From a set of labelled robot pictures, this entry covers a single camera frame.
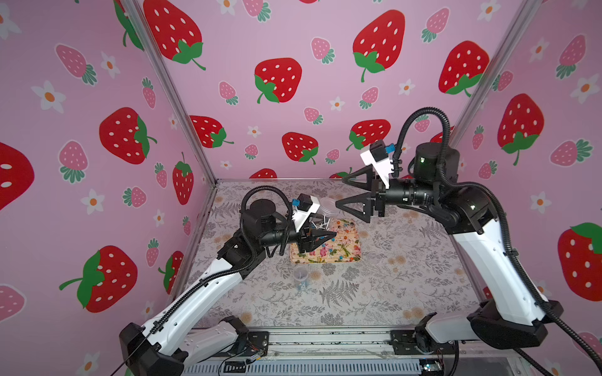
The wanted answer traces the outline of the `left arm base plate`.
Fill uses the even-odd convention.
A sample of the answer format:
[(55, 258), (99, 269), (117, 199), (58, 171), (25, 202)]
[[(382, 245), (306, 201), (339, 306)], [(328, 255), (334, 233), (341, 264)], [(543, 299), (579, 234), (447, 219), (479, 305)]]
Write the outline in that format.
[(213, 357), (235, 356), (253, 357), (255, 355), (264, 355), (269, 348), (270, 332), (250, 331), (247, 334), (239, 335), (234, 344), (222, 349)]

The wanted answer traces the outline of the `clear jar blue candies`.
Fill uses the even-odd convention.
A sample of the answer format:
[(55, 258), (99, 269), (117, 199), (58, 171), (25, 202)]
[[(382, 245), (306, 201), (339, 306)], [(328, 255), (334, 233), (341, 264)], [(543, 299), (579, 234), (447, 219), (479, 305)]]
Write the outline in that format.
[(298, 289), (305, 289), (309, 282), (309, 269), (304, 265), (297, 265), (293, 268), (293, 280)]

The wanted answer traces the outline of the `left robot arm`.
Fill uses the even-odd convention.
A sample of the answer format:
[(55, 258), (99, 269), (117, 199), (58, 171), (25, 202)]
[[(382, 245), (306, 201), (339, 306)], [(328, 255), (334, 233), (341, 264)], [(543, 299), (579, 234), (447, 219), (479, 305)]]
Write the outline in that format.
[(123, 366), (128, 375), (181, 375), (189, 366), (219, 353), (252, 363), (265, 346), (252, 343), (249, 329), (235, 316), (209, 329), (193, 327), (232, 288), (288, 244), (310, 253), (335, 237), (313, 228), (320, 208), (315, 196), (301, 194), (290, 201), (274, 186), (257, 186), (242, 199), (238, 229), (208, 269), (174, 302), (144, 325), (128, 324), (120, 333)]

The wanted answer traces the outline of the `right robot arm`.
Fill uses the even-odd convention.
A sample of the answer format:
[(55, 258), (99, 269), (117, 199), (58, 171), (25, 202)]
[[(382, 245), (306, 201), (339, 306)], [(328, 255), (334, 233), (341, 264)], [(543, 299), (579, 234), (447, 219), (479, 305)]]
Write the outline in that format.
[[(400, 158), (407, 132), (423, 115), (439, 119), (441, 141), (415, 149), (412, 175), (400, 177)], [(495, 349), (511, 349), (525, 357), (527, 349), (542, 345), (547, 325), (555, 324), (595, 363), (600, 355), (562, 319), (562, 305), (547, 299), (532, 282), (512, 246), (503, 206), (486, 186), (458, 180), (460, 154), (449, 146), (451, 125), (435, 107), (415, 111), (406, 120), (398, 141), (361, 139), (364, 167), (343, 178), (362, 193), (336, 202), (341, 211), (364, 222), (384, 216), (389, 205), (423, 213), (439, 222), (481, 274), (491, 296), (467, 313), (426, 315), (407, 344), (432, 354), (444, 343), (481, 341)]]

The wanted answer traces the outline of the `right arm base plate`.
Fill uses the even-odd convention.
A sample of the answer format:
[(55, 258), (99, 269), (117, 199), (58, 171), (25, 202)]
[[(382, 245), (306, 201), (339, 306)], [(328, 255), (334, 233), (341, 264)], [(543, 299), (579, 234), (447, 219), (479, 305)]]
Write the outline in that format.
[(454, 355), (452, 343), (437, 343), (428, 334), (415, 333), (414, 330), (392, 330), (390, 344), (396, 355)]

